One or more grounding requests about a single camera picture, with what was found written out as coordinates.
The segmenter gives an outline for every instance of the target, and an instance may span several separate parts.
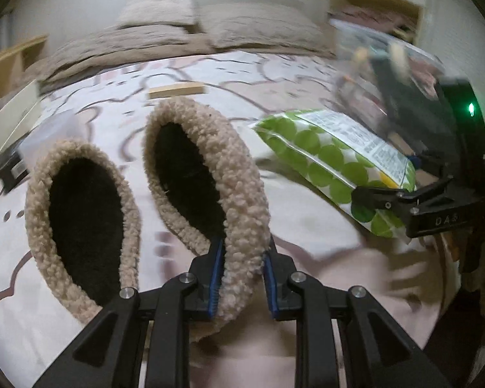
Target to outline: patterned bed sheet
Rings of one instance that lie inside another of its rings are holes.
[[[243,51],[144,62],[114,69],[56,90],[42,99],[40,121],[75,110],[88,140],[117,164],[143,220],[140,290],[161,286],[192,260],[156,212],[142,166],[146,116],[157,101],[150,87],[202,81],[192,96],[230,119],[248,145],[265,184],[271,229],[279,251],[325,285],[364,285],[423,346],[457,290],[456,268],[432,238],[373,237],[341,213],[273,152],[248,124],[271,113],[308,108],[341,110],[339,72],[318,57]],[[26,182],[8,194],[0,184],[0,368],[17,388],[31,387],[81,330],[53,297],[31,258],[24,228]],[[295,327],[275,323],[264,292],[220,333],[191,347],[193,387],[294,386]]]

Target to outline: snack bag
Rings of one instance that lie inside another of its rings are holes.
[[[352,203],[357,186],[415,189],[415,168],[401,152],[344,113],[289,111],[252,125],[277,156],[374,235],[405,236],[389,210]]]

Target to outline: slipper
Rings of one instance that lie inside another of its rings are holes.
[[[225,241],[215,320],[191,327],[191,340],[236,318],[259,281],[269,244],[269,210],[259,170],[229,121],[189,98],[160,102],[149,115],[144,169],[167,227],[197,255]]]
[[[54,296],[83,324],[121,288],[138,288],[140,227],[128,183],[96,146],[58,142],[32,171],[30,250]]]

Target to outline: metal screw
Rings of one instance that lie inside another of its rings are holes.
[[[367,295],[367,290],[363,286],[354,286],[350,289],[350,293],[353,297],[361,299]]]
[[[295,283],[301,283],[307,280],[307,276],[301,271],[295,271],[294,273],[291,273],[291,280]]]
[[[194,276],[194,274],[192,273],[181,273],[179,275],[179,281],[185,284],[192,283],[193,281],[195,281],[195,279],[196,276]]]
[[[133,287],[123,287],[120,289],[119,296],[122,299],[131,299],[135,295],[135,289]]]

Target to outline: beige pillow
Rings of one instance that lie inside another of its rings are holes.
[[[192,0],[129,0],[117,28],[142,25],[189,26],[196,23]]]
[[[200,10],[199,21],[215,48],[290,46],[327,52],[322,31],[301,11],[284,5],[226,3]]]

